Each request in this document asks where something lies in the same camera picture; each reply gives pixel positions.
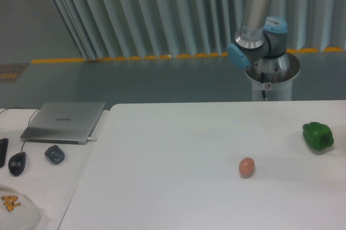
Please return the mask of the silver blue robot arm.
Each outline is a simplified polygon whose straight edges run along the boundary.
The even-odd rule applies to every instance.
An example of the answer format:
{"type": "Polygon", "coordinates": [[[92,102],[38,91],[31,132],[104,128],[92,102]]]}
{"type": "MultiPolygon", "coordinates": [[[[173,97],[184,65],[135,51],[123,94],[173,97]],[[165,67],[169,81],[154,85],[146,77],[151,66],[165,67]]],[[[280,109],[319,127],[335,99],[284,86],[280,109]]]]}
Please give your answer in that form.
{"type": "Polygon", "coordinates": [[[300,70],[287,49],[304,47],[345,48],[345,0],[245,0],[227,53],[253,80],[278,83],[300,70]]]}

